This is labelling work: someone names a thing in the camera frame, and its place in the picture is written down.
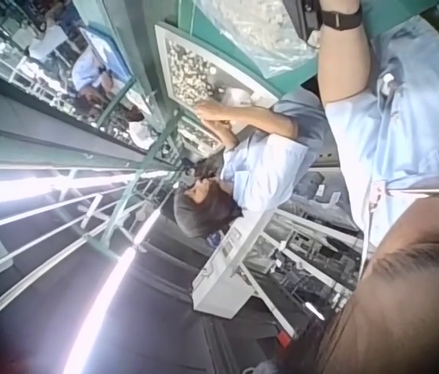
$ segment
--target light blue shirt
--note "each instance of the light blue shirt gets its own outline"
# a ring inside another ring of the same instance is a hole
[[[362,230],[372,182],[439,173],[439,34],[416,16],[372,45],[380,72],[371,88],[325,108],[353,219]],[[371,224],[373,245],[414,201],[382,197]]]
[[[293,141],[257,131],[234,150],[225,152],[220,178],[234,184],[233,198],[244,210],[276,208],[318,157],[329,129],[320,100],[302,88],[284,96],[273,111],[297,124]]]

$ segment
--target plastic bag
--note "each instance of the plastic bag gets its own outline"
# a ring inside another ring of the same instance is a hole
[[[265,78],[293,70],[317,54],[319,33],[313,32],[310,45],[302,41],[282,0],[195,0],[195,4]]]

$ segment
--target wristwatch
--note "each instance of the wristwatch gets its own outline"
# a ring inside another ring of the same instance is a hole
[[[363,22],[363,10],[360,7],[354,14],[321,11],[321,21],[324,25],[339,31],[356,29]]]

